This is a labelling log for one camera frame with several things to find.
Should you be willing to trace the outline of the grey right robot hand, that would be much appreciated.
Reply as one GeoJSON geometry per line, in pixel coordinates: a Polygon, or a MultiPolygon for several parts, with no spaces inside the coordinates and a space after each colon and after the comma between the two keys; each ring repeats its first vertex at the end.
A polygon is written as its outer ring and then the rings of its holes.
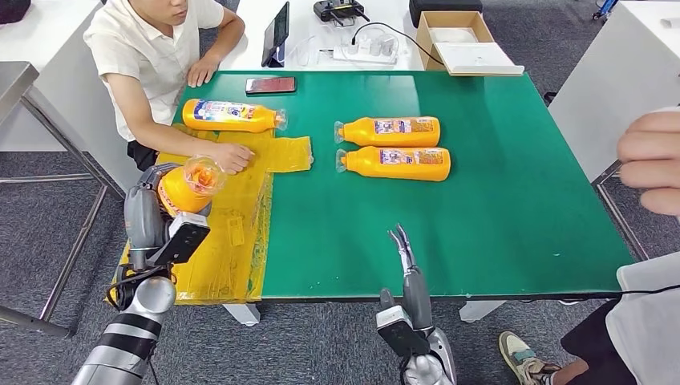
{"type": "Polygon", "coordinates": [[[388,288],[379,292],[381,310],[376,314],[378,333],[386,340],[425,340],[434,330],[431,298],[423,271],[419,268],[406,230],[397,224],[388,236],[395,243],[403,270],[402,301],[388,288]]]}

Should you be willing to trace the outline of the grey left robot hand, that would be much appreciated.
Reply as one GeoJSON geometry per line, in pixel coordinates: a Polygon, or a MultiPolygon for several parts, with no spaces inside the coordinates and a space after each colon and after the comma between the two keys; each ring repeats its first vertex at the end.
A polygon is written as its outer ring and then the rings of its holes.
{"type": "Polygon", "coordinates": [[[164,207],[159,197],[161,179],[178,170],[177,163],[153,165],[127,192],[124,219],[130,242],[128,263],[137,272],[188,262],[210,232],[207,216],[211,201],[199,204],[195,213],[177,211],[172,215],[164,207]]]}

